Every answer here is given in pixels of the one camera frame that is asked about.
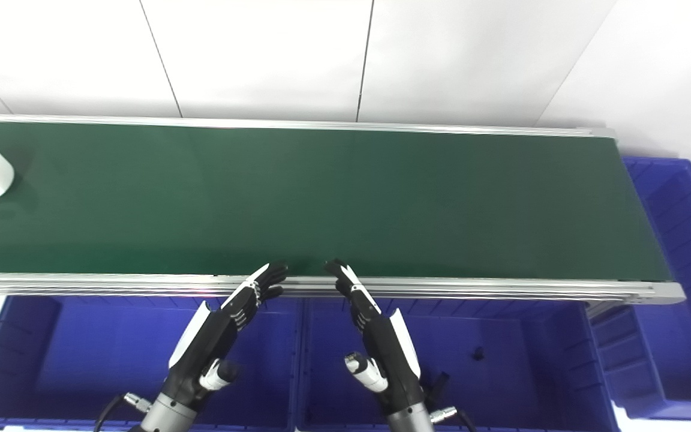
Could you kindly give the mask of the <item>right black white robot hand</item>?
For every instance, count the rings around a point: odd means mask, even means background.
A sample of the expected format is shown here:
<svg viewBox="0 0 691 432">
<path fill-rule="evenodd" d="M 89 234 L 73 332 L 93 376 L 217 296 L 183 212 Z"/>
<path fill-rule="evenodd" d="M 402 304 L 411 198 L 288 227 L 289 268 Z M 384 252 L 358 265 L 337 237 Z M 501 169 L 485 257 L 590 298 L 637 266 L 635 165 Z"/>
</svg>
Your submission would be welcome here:
<svg viewBox="0 0 691 432">
<path fill-rule="evenodd" d="M 335 288 L 348 300 L 351 321 L 365 348 L 365 353 L 344 356 L 349 374 L 375 395 L 386 416 L 425 411 L 419 361 L 401 312 L 384 314 L 353 268 L 342 260 L 326 262 L 325 270 L 335 276 Z"/>
</svg>

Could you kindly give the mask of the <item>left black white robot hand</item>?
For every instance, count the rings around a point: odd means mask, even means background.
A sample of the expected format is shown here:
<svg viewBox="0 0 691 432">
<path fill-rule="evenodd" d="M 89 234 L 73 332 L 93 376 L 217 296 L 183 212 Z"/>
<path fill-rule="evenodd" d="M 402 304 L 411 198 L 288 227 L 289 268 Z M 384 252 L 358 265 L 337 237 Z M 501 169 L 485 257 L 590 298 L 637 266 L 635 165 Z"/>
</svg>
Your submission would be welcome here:
<svg viewBox="0 0 691 432">
<path fill-rule="evenodd" d="M 211 309 L 206 301 L 200 304 L 170 357 L 161 388 L 165 407 L 199 411 L 211 393 L 236 379 L 238 369 L 230 365 L 227 355 L 261 305 L 281 295 L 287 274 L 286 262 L 266 263 L 220 307 Z"/>
</svg>

